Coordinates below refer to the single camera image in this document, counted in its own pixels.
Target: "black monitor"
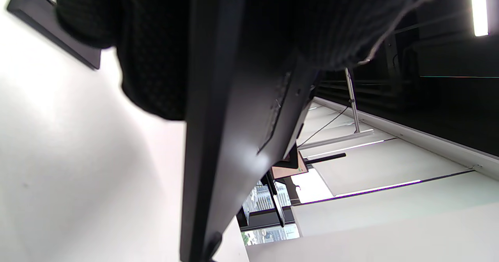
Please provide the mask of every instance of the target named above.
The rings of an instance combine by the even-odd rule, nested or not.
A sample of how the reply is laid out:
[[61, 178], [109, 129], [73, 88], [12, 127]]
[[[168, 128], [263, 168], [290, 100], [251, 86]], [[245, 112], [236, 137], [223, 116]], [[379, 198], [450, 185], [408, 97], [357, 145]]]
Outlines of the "black monitor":
[[208, 262], [296, 144], [317, 70], [292, 45], [292, 0], [192, 0], [180, 260]]

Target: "fluorescent light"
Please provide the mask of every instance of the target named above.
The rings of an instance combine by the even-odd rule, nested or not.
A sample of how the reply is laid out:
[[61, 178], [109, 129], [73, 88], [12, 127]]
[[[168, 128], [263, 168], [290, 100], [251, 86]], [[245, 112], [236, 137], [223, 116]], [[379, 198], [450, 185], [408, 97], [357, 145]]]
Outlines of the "fluorescent light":
[[487, 0], [471, 0], [473, 9], [474, 35], [488, 35]]
[[313, 157], [317, 157], [317, 156], [331, 154], [332, 152], [340, 152], [340, 151], [344, 151], [344, 150], [348, 150], [348, 149], [359, 148], [359, 147], [362, 147], [362, 146], [367, 146], [367, 145], [371, 145], [371, 144], [381, 143], [381, 142], [384, 142], [384, 141], [385, 140], [374, 141], [374, 142], [369, 142], [369, 143], [364, 143], [364, 144], [360, 144], [360, 145], [355, 145], [355, 146], [352, 146], [352, 147], [343, 148], [343, 149], [339, 149], [339, 150], [334, 150], [334, 151], [329, 151], [329, 152], [322, 152], [322, 153], [317, 154], [317, 155], [307, 156], [306, 158], [309, 159], [309, 158], [313, 158]]
[[417, 183], [417, 182], [421, 182], [421, 180], [418, 179], [418, 180], [414, 180], [414, 181], [409, 181], [409, 182], [404, 182], [404, 183], [399, 183], [399, 184], [394, 184], [394, 185], [388, 185], [388, 186], [383, 186], [383, 187], [378, 187], [378, 188], [366, 189], [366, 190], [362, 190], [362, 191], [355, 191], [355, 192], [351, 192], [351, 193], [341, 193], [339, 195], [335, 195], [335, 197], [344, 197], [344, 196], [356, 195], [357, 193], [376, 191], [376, 190], [392, 188], [392, 187], [397, 187], [397, 186], [402, 186], [402, 185], [407, 185], [407, 184], [413, 184], [413, 183]]

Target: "white desk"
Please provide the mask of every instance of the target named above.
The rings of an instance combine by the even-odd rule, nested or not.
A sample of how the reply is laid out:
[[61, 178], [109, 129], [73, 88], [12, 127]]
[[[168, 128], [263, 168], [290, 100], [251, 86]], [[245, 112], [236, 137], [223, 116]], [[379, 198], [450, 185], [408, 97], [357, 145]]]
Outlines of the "white desk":
[[[178, 261], [185, 124], [134, 107], [112, 51], [94, 72], [0, 24], [0, 260]], [[235, 221], [216, 260], [248, 262]]]

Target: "tree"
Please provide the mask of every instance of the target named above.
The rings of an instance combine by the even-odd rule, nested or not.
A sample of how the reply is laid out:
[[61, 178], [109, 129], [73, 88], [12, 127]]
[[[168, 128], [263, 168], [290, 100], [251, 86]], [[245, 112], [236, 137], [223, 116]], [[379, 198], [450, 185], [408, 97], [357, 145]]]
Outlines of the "tree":
[[248, 241], [250, 240], [247, 235], [245, 235], [243, 232], [241, 232], [242, 240], [244, 241], [244, 245], [248, 245]]

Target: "glass window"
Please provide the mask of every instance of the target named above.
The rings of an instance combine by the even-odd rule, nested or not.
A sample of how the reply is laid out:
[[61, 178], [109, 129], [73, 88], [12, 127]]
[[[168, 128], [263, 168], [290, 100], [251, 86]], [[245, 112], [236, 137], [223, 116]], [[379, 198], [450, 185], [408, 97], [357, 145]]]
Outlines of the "glass window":
[[278, 226], [241, 232], [241, 235], [245, 246], [285, 241], [286, 239], [297, 239], [300, 237], [296, 224], [288, 224], [284, 228]]
[[308, 173], [291, 176], [296, 185], [296, 193], [302, 204], [333, 198], [333, 194], [313, 166], [309, 166]]
[[[282, 207], [291, 205], [291, 200], [287, 193], [286, 185], [276, 182], [276, 188], [278, 191], [278, 200]], [[249, 212], [264, 211], [266, 209], [273, 209], [274, 204], [272, 202], [271, 193], [269, 188], [263, 185], [262, 182], [258, 181], [257, 185], [249, 193], [243, 207]]]

